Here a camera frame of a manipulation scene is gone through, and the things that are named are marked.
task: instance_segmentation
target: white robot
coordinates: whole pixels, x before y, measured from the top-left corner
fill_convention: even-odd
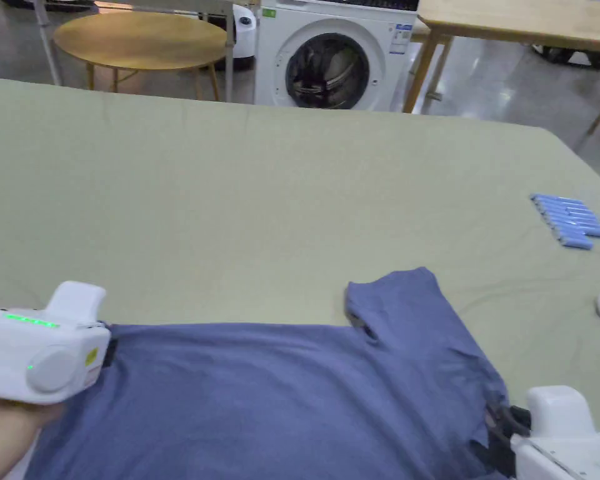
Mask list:
[[[584,396],[570,386],[538,386],[529,410],[487,406],[487,465],[518,480],[600,480],[600,432]]]
[[[111,332],[98,321],[101,287],[65,282],[44,310],[0,309],[0,398],[59,403],[98,379]],[[37,444],[6,480],[22,480]]]

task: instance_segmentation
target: washing machine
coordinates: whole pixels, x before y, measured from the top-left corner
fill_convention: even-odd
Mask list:
[[[418,0],[263,0],[254,103],[390,111],[417,8]]]

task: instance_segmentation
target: wooden table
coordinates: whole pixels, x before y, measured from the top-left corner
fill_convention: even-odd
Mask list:
[[[600,239],[560,246],[536,191],[600,217],[538,128],[0,79],[0,306],[76,279],[110,323],[347,325],[347,282],[426,266],[514,403],[570,384],[600,428]]]
[[[86,62],[89,89],[94,89],[95,65],[113,70],[113,91],[118,90],[119,70],[193,70],[201,99],[198,72],[208,66],[219,100],[214,63],[224,57],[226,32],[208,22],[158,12],[115,12],[67,22],[56,30],[54,42]]]
[[[422,0],[430,29],[403,111],[410,113],[440,35],[600,51],[600,2],[586,0]]]

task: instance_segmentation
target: shiny floor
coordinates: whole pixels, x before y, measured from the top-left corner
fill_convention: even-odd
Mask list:
[[[75,16],[52,15],[55,24],[71,18]],[[415,44],[409,47],[410,60],[418,48]],[[67,85],[85,88],[84,65],[66,56],[62,63]],[[0,78],[52,83],[33,12],[5,7],[1,2]],[[252,71],[236,73],[234,101],[252,102],[253,78]],[[224,82],[222,74],[219,80]],[[98,89],[108,89],[110,82],[111,72],[96,70]],[[204,99],[212,99],[209,79],[201,82]],[[138,74],[122,83],[120,91],[195,97],[189,72]],[[600,126],[593,136],[585,135],[600,110],[600,72],[549,64],[527,46],[457,38],[438,91],[442,101],[425,100],[421,95],[415,111],[542,127],[560,137],[600,175]]]

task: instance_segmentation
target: washing machine door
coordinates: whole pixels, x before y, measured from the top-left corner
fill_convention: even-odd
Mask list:
[[[369,84],[369,58],[352,37],[322,33],[291,56],[284,82],[299,107],[350,109]]]
[[[384,56],[364,21],[314,15],[278,55],[276,104],[374,109]]]

